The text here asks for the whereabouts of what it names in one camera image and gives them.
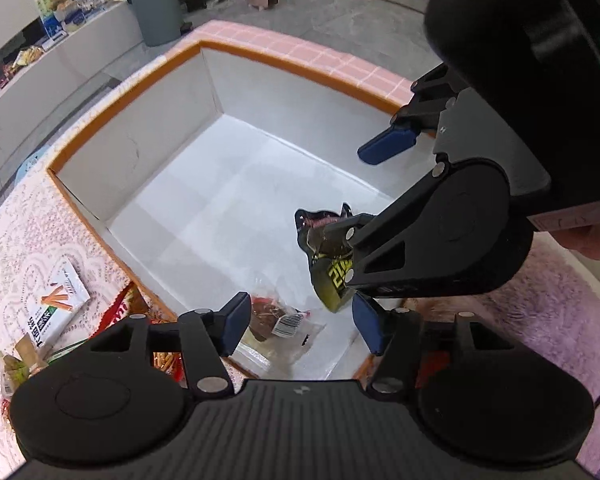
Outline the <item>person right hand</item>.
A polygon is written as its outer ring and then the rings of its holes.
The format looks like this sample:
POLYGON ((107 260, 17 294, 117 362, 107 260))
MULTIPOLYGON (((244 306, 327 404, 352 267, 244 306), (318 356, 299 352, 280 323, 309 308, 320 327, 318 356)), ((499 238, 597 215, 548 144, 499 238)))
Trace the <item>person right hand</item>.
POLYGON ((532 214, 528 220, 538 231, 549 232, 562 247, 600 260, 600 200, 532 214))

